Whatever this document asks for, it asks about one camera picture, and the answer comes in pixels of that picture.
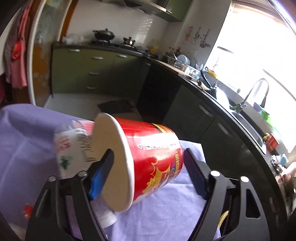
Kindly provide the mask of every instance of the sink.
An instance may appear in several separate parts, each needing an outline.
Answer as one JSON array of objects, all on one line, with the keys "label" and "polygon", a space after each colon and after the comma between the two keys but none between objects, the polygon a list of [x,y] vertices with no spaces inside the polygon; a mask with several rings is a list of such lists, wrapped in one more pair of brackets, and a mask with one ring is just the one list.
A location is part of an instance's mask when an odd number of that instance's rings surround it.
[{"label": "sink", "polygon": [[262,137],[258,134],[258,132],[251,126],[251,124],[239,113],[235,111],[230,112],[237,120],[241,123],[241,125],[247,130],[247,132],[251,135],[253,140],[258,144],[259,148],[266,154],[266,146],[263,143]]}]

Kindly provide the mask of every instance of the purple tablecloth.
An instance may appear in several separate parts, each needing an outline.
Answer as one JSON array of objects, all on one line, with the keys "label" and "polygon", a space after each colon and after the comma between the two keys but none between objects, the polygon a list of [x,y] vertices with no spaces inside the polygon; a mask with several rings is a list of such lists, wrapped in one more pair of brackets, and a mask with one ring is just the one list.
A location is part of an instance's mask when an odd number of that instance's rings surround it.
[{"label": "purple tablecloth", "polygon": [[[0,111],[0,211],[8,222],[27,226],[24,205],[34,205],[49,176],[59,176],[54,129],[78,119],[30,104],[16,104]],[[181,141],[197,159],[205,161],[200,144]],[[196,194],[185,167],[172,182],[106,228],[109,240],[187,240],[205,205]]]}]

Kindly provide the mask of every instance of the paper cup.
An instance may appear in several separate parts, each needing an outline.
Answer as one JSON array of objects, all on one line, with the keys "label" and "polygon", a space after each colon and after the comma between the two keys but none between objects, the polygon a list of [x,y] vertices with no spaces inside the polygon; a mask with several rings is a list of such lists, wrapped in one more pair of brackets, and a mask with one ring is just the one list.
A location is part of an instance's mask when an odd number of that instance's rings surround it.
[{"label": "paper cup", "polygon": [[183,166],[176,134],[162,125],[100,113],[95,119],[91,146],[97,160],[108,148],[114,152],[114,164],[102,196],[118,212],[163,187]]}]

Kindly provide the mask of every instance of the floor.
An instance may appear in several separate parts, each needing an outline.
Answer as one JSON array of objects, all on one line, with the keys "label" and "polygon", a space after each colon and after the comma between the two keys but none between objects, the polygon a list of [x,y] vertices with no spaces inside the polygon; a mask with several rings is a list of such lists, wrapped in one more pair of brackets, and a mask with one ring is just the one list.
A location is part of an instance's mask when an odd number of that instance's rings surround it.
[{"label": "floor", "polygon": [[[56,93],[53,97],[48,99],[44,107],[67,115],[93,121],[96,115],[102,112],[99,109],[98,104],[121,99],[122,98],[105,95]],[[132,111],[133,112],[129,113],[112,114],[112,116],[142,121],[137,109],[133,108]]]}]

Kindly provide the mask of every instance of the pot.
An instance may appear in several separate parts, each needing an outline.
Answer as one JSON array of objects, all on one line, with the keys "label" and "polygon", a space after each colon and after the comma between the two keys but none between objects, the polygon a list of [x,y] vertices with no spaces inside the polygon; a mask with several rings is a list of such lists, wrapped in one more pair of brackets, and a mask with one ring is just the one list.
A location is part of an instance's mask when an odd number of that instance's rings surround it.
[{"label": "pot", "polygon": [[97,40],[110,41],[115,37],[114,33],[109,31],[107,28],[105,30],[93,30],[93,32]]},{"label": "pot", "polygon": [[134,46],[135,42],[136,41],[133,40],[132,37],[129,37],[128,39],[127,38],[123,38],[123,44]]}]

